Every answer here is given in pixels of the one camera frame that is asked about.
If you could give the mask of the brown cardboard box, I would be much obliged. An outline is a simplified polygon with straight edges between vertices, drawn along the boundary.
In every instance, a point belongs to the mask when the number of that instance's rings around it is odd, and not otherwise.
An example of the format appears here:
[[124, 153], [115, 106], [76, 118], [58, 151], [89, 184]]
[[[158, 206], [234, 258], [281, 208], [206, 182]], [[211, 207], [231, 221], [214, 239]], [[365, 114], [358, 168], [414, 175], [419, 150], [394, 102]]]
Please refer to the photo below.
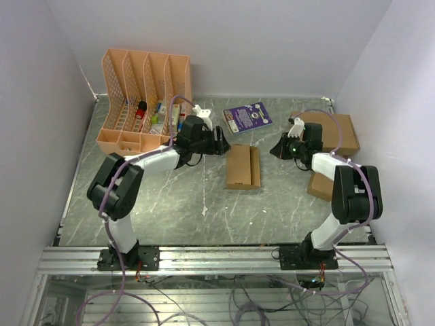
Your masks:
[[257, 147], [234, 144], [226, 155], [226, 188], [251, 190], [261, 187], [260, 155]]

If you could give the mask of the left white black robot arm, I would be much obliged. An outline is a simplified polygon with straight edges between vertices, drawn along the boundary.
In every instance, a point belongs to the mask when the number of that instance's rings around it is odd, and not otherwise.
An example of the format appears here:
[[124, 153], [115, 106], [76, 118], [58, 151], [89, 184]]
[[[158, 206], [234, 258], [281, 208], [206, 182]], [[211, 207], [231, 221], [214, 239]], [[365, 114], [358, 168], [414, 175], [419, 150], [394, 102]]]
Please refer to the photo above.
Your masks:
[[139, 260], [139, 241], [130, 213], [142, 181], [158, 173], [189, 166], [192, 156], [221, 156], [230, 149], [221, 126], [209, 126], [204, 118], [189, 115], [177, 135], [157, 149], [135, 156], [109, 154], [92, 180], [87, 198], [105, 224], [114, 261], [124, 270]]

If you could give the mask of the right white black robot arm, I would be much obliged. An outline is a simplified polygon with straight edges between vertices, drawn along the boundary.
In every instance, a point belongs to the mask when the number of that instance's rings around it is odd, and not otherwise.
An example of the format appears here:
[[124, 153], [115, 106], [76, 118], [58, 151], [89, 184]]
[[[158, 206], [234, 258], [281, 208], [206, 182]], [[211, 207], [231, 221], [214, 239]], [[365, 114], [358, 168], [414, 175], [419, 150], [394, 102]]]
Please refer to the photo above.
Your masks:
[[284, 132], [270, 153], [282, 160], [293, 160], [305, 165], [333, 182], [331, 213], [300, 244], [279, 247], [281, 267], [312, 269], [325, 263], [335, 268], [334, 246], [350, 231], [379, 219], [383, 200], [379, 172], [374, 166], [361, 166], [335, 153], [322, 153], [322, 126], [304, 123], [300, 118]]

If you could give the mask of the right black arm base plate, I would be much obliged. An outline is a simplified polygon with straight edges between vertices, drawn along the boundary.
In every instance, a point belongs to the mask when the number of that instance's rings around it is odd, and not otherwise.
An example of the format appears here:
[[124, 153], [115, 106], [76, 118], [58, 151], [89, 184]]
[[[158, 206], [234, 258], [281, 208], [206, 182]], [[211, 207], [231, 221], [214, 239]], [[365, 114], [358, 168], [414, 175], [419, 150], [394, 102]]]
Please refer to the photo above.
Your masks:
[[278, 247], [278, 261], [281, 270], [325, 270], [338, 269], [335, 252], [304, 249], [299, 244]]

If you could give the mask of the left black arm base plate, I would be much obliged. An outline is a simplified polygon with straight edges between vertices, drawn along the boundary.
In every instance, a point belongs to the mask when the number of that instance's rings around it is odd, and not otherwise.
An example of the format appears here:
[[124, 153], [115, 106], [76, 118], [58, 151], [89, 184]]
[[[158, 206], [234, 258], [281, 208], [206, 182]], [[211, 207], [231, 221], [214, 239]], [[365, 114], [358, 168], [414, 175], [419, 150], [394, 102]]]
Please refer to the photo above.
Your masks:
[[[129, 253], [121, 254], [125, 270], [157, 271], [160, 263], [160, 250], [155, 246], [135, 246]], [[109, 246], [101, 250], [97, 262], [98, 271], [121, 271], [121, 263], [116, 250]]]

